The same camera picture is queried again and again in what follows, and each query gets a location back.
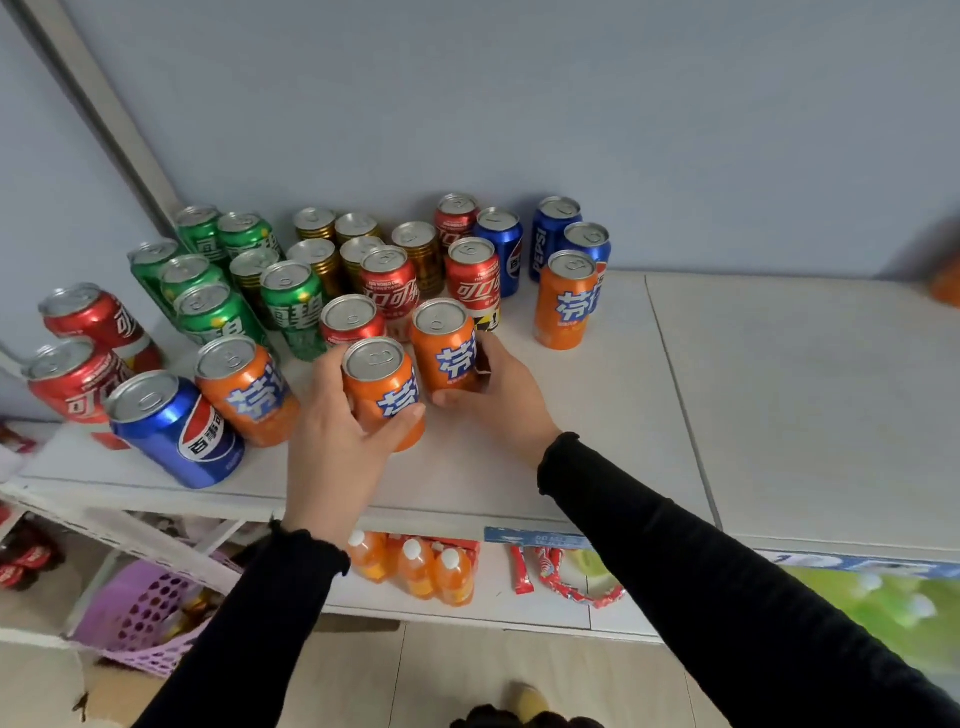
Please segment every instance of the orange juice bottle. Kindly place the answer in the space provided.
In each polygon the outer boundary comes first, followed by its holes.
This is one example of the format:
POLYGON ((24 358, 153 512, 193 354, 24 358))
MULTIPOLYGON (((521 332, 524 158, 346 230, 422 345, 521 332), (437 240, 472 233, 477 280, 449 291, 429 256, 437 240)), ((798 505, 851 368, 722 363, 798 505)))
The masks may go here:
POLYGON ((462 548, 448 548, 437 562, 440 598, 451 607, 463 607, 473 599, 473 566, 462 548))
POLYGON ((397 570, 407 583, 407 591, 417 599, 433 596, 434 558, 420 539, 407 539, 397 560, 397 570))
POLYGON ((365 579, 379 584, 390 578, 387 534, 353 531, 347 541, 347 553, 353 568, 365 579))

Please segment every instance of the orange fanta can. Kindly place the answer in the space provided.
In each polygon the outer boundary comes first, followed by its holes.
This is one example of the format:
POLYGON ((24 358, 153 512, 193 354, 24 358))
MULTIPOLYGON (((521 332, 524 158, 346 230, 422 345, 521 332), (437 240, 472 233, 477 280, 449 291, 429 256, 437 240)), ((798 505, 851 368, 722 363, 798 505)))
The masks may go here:
POLYGON ((473 317, 462 303, 453 299, 421 303, 413 314, 410 338, 429 394, 438 389, 476 390, 476 333, 473 317))
POLYGON ((557 251, 540 271, 534 337, 547 349, 573 349, 584 339, 597 284, 593 259, 580 251, 557 251))
MULTIPOLYGON (((353 344, 344 354, 344 389, 353 403, 353 416, 368 434, 382 428, 404 407, 420 401, 414 362, 403 347, 387 336, 353 344)), ((426 429, 425 418, 410 430, 395 452, 411 448, 426 429)))
POLYGON ((290 439, 300 402, 266 349, 246 336, 215 339, 197 354, 200 391, 255 448, 290 439))

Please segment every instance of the black long-sleeve shirt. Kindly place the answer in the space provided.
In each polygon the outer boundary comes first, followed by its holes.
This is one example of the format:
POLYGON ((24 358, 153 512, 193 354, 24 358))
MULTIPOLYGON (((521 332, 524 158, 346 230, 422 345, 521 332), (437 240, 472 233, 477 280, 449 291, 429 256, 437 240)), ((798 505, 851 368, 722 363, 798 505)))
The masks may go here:
MULTIPOLYGON (((779 567, 573 433, 547 450, 557 501, 734 728, 960 726, 960 707, 779 567)), ((340 549, 275 528, 136 728, 275 726, 340 549)))

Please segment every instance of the hand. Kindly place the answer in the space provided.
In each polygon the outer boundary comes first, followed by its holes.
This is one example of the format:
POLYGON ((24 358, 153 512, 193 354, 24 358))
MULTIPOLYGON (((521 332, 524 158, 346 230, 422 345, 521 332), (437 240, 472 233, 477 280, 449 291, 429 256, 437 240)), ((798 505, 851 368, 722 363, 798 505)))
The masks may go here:
POLYGON ((486 394, 444 389, 434 394, 433 402, 467 413, 535 468, 561 430, 547 412, 543 394, 526 365, 488 331, 477 331, 477 339, 492 372, 486 394))
POLYGON ((383 429, 368 435, 350 413, 341 365, 347 346, 313 364, 309 399, 290 438, 287 510, 283 528, 305 528, 339 548, 373 498, 387 458, 420 420, 426 407, 411 404, 383 429))

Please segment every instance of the person's right hand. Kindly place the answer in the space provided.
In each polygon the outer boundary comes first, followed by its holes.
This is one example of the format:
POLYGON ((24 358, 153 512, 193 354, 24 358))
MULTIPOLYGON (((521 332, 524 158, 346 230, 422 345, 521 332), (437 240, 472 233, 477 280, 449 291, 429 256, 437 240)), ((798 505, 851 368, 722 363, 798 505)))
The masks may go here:
POLYGON ((467 413, 535 468, 562 431, 547 412, 543 394, 526 365, 488 331, 477 331, 477 339, 490 360, 487 392, 444 389, 434 394, 433 402, 467 413))

